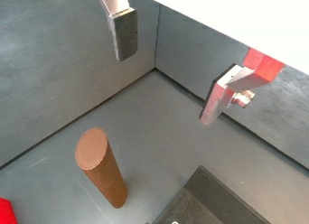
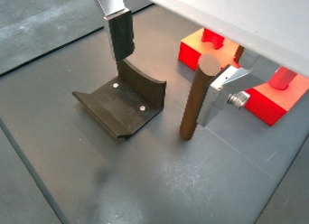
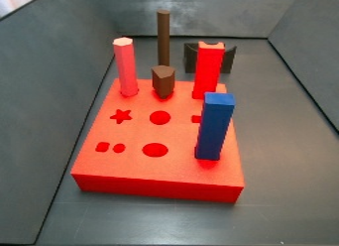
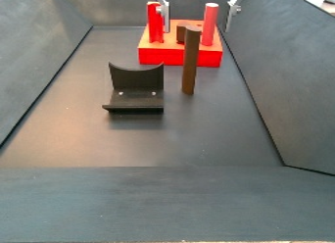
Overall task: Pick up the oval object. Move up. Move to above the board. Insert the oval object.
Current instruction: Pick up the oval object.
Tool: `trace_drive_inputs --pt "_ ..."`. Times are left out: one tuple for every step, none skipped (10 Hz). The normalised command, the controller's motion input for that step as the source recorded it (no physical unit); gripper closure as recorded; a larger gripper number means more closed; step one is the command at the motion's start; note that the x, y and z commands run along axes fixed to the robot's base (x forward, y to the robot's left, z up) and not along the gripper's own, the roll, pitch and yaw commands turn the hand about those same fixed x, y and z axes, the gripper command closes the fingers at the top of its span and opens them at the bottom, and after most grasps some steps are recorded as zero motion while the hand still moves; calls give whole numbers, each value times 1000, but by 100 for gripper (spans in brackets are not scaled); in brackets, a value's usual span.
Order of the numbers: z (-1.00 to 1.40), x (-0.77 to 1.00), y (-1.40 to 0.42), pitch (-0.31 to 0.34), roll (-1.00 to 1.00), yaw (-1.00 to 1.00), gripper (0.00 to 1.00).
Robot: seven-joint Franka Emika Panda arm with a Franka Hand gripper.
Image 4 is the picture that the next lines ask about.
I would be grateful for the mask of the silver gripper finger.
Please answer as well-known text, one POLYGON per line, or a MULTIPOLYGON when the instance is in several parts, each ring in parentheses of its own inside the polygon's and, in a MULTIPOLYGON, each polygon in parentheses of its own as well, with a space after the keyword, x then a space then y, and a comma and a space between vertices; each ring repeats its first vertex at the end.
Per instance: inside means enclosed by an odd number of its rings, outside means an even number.
POLYGON ((164 18, 164 32, 169 33, 169 3, 167 0, 157 0, 160 3, 159 13, 164 18))
POLYGON ((228 8, 228 15, 227 15, 224 32, 229 31, 233 16, 240 12, 240 2, 242 2, 242 0, 229 0, 228 1, 229 8, 228 8))

